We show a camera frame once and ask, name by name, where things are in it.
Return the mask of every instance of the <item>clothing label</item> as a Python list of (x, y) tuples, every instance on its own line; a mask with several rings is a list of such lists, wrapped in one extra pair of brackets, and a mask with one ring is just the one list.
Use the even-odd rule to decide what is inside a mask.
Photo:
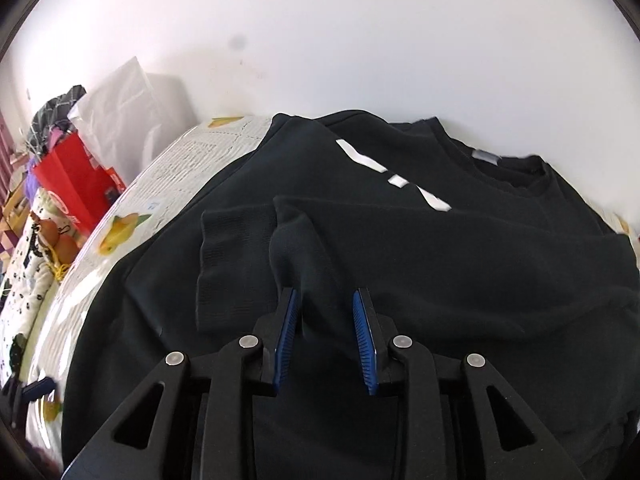
[(338, 146), (340, 146), (344, 150), (344, 152), (347, 154), (347, 156), (353, 162), (357, 162), (358, 164), (361, 164), (362, 166), (366, 166), (367, 168), (371, 168), (372, 170), (375, 170), (378, 173), (385, 173), (386, 168), (382, 164), (376, 162), (375, 160), (370, 158), (370, 156), (363, 155), (363, 154), (359, 153), (346, 140), (337, 139), (335, 142), (338, 143)]
[(495, 155), (495, 153), (486, 152), (485, 150), (473, 150), (471, 152), (471, 156), (473, 158), (477, 158), (478, 160), (484, 160), (494, 166), (498, 165), (498, 161), (500, 160), (500, 155)]

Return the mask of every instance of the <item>neckline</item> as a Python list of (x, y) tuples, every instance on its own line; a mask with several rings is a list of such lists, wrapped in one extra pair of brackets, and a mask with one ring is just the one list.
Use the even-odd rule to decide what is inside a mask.
[[(515, 156), (502, 157), (500, 158), (498, 165), (491, 169), (492, 173), (503, 173), (505, 179), (488, 175), (478, 168), (478, 165), (471, 157), (471, 153), (474, 150), (472, 147), (467, 146), (459, 140), (451, 139), (438, 118), (431, 118), (428, 120), (428, 123), (435, 139), (438, 141), (438, 144), (446, 154), (447, 158), (474, 179), (479, 180), (484, 184), (488, 184), (489, 186), (511, 194), (524, 197), (535, 197), (542, 195), (553, 181), (553, 170), (540, 156), (537, 155), (529, 155), (523, 158)], [(514, 172), (518, 172), (522, 177), (525, 177), (526, 174), (529, 173), (532, 176), (531, 182), (526, 186), (516, 186), (512, 184), (506, 178), (509, 173), (513, 174)]]

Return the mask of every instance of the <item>white plastic bag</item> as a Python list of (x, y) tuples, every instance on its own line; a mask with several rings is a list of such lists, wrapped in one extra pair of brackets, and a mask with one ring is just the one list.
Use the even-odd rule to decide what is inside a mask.
[(136, 57), (82, 97), (68, 118), (98, 162), (113, 168), (126, 186), (182, 133), (159, 105)]

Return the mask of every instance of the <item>white stripe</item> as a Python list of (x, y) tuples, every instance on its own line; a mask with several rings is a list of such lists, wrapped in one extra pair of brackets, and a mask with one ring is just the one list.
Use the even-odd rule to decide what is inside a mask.
[(393, 184), (396, 187), (404, 187), (409, 181), (405, 178), (402, 178), (400, 175), (394, 175), (388, 180), (389, 184)]
[(432, 195), (428, 191), (423, 190), (420, 186), (416, 186), (416, 187), (422, 193), (422, 196), (427, 201), (427, 204), (429, 204), (431, 207), (433, 207), (437, 211), (448, 211), (449, 209), (451, 209), (451, 206), (446, 202), (444, 202), (444, 200), (440, 200), (437, 196)]
[(371, 168), (372, 170), (376, 170), (379, 173), (385, 173), (386, 168), (382, 164), (377, 163), (375, 160), (368, 157), (367, 155), (358, 153), (356, 149), (353, 146), (351, 146), (346, 140), (337, 139), (335, 142), (338, 143), (338, 146), (340, 146), (344, 150), (344, 152), (353, 162), (357, 162), (362, 166), (367, 166), (368, 168)]

